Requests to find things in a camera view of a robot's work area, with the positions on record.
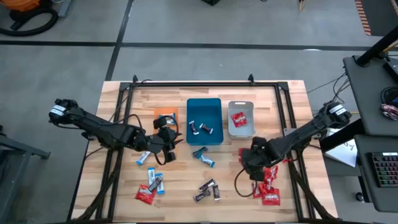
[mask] gray floor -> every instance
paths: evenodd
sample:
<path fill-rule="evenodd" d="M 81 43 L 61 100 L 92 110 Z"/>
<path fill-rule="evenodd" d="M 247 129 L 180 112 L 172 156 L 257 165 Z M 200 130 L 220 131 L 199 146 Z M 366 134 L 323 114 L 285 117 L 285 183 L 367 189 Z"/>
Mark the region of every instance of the gray floor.
<path fill-rule="evenodd" d="M 0 40 L 115 42 L 128 0 L 75 0 L 70 15 L 35 37 Z M 379 37 L 364 34 L 354 0 L 135 0 L 124 42 L 370 46 Z M 44 20 L 41 16 L 29 26 Z M 0 26 L 10 25 L 0 6 Z M 66 219 L 87 142 L 79 131 L 47 122 L 56 98 L 72 98 L 94 113 L 113 47 L 0 45 L 0 124 L 12 138 L 52 151 L 48 161 L 33 158 L 11 223 Z M 308 90 L 339 77 L 344 57 L 362 52 L 123 47 L 112 80 L 305 80 Z M 309 94 L 314 110 L 333 97 L 328 85 Z M 350 111 L 350 89 L 341 94 Z M 353 195 L 354 177 L 330 176 L 340 218 L 393 223 L 396 214 L 375 211 Z"/>

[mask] plastic container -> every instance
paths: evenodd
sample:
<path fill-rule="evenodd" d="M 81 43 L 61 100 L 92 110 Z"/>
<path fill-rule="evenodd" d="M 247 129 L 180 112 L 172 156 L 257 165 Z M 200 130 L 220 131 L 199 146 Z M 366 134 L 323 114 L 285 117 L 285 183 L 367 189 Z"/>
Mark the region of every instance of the plastic container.
<path fill-rule="evenodd" d="M 231 115 L 243 112 L 247 124 L 236 128 Z M 228 103 L 228 135 L 231 139 L 250 139 L 254 136 L 254 104 L 250 101 L 231 101 Z"/>
<path fill-rule="evenodd" d="M 195 121 L 199 134 L 194 135 L 189 122 Z M 201 124 L 213 128 L 209 134 L 200 129 Z M 223 116 L 221 113 L 221 100 L 219 98 L 188 99 L 187 100 L 187 142 L 192 146 L 219 145 L 224 141 Z"/>

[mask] white paper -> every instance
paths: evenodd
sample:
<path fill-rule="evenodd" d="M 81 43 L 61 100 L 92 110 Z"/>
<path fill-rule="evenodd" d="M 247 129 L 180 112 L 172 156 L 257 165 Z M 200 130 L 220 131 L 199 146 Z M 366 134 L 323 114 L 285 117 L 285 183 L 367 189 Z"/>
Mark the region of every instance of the white paper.
<path fill-rule="evenodd" d="M 326 135 L 331 136 L 339 130 L 340 129 L 328 128 L 328 133 Z M 325 155 L 351 167 L 355 167 L 357 153 L 358 150 L 356 148 L 355 140 L 352 139 L 335 147 L 334 149 L 330 149 L 329 151 L 325 152 Z"/>

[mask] black wheel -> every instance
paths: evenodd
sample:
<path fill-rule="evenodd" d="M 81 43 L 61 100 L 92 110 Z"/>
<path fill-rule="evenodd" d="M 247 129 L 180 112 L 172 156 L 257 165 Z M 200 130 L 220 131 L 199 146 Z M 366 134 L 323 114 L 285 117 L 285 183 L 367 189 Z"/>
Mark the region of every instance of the black wheel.
<path fill-rule="evenodd" d="M 363 197 L 363 194 L 361 192 L 356 193 L 355 198 L 357 201 L 365 203 L 365 198 Z"/>

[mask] wooden slat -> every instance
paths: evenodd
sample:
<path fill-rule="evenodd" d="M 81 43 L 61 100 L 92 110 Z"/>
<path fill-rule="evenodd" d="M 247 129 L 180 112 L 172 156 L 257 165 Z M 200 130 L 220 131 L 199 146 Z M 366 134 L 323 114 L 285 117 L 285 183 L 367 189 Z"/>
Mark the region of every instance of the wooden slat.
<path fill-rule="evenodd" d="M 289 81 L 295 117 L 299 126 L 312 118 L 310 104 L 303 81 Z M 97 115 L 108 119 L 113 114 L 118 95 L 119 82 L 105 82 L 99 100 Z M 152 134 L 154 108 L 165 106 L 178 107 L 180 132 L 184 139 L 187 130 L 186 100 L 189 98 L 221 98 L 223 107 L 224 142 L 220 146 L 210 146 L 207 156 L 216 164 L 209 168 L 193 159 L 192 151 L 199 147 L 189 146 L 184 140 L 174 150 L 177 160 L 166 166 L 158 166 L 153 155 L 139 167 L 135 161 L 140 152 L 124 150 L 123 165 L 119 182 L 114 222 L 274 222 L 297 221 L 294 199 L 287 164 L 279 164 L 278 178 L 274 187 L 280 189 L 280 206 L 263 206 L 260 199 L 242 198 L 234 190 L 234 178 L 242 169 L 238 162 L 238 149 L 249 147 L 250 140 L 237 141 L 228 138 L 227 110 L 231 100 L 253 101 L 256 135 L 267 139 L 282 135 L 280 131 L 278 109 L 273 87 L 139 87 L 134 91 L 131 113 L 138 114 L 147 134 Z M 130 124 L 137 124 L 134 118 Z M 90 143 L 88 152 L 98 148 L 97 142 Z M 106 150 L 93 154 L 85 162 L 80 180 L 78 195 L 72 217 L 81 215 L 98 193 L 106 158 Z M 323 206 L 336 215 L 335 203 L 318 149 L 308 148 L 304 152 L 310 186 Z M 135 199 L 140 184 L 147 184 L 147 168 L 155 166 L 156 172 L 164 174 L 165 195 L 157 195 L 152 205 Z M 192 199 L 198 188 L 208 179 L 216 179 L 221 200 L 216 202 L 213 196 L 195 203 Z M 238 189 L 242 194 L 251 190 L 251 181 L 246 173 L 238 180 Z M 305 197 L 301 194 L 303 209 L 306 213 Z"/>

